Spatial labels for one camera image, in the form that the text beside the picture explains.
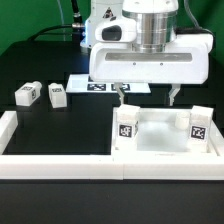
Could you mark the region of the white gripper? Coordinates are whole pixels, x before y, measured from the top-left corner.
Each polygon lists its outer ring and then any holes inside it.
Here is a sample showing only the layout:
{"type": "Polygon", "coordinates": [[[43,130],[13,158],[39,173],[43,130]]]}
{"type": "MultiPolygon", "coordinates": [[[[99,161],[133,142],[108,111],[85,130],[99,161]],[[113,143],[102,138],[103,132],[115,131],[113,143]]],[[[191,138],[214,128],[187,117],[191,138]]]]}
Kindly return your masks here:
{"type": "Polygon", "coordinates": [[[97,43],[90,54],[89,74],[96,82],[115,83],[120,104],[125,103],[122,83],[172,84],[169,105],[180,84],[202,84],[208,78],[211,34],[181,34],[160,53],[139,53],[130,43],[97,43]]]}

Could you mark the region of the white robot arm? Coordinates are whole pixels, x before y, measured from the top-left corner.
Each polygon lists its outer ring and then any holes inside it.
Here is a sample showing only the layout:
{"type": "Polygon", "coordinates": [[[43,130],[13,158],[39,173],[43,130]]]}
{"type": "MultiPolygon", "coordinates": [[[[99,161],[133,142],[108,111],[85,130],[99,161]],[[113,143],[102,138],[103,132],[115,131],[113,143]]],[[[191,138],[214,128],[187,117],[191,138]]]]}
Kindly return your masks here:
{"type": "Polygon", "coordinates": [[[90,54],[96,82],[170,84],[169,101],[183,84],[208,78],[211,31],[195,24],[178,28],[178,0],[124,0],[122,15],[100,23],[90,54]]]}

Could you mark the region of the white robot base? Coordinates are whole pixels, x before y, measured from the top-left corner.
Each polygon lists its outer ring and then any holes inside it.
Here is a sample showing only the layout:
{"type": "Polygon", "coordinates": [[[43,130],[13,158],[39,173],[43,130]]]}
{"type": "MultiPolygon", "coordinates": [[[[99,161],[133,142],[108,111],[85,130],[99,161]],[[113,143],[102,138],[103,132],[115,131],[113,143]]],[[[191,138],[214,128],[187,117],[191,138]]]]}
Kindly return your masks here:
{"type": "Polygon", "coordinates": [[[110,17],[121,15],[123,0],[91,0],[90,16],[85,21],[85,36],[80,43],[81,51],[89,53],[96,44],[95,29],[110,17]]]}

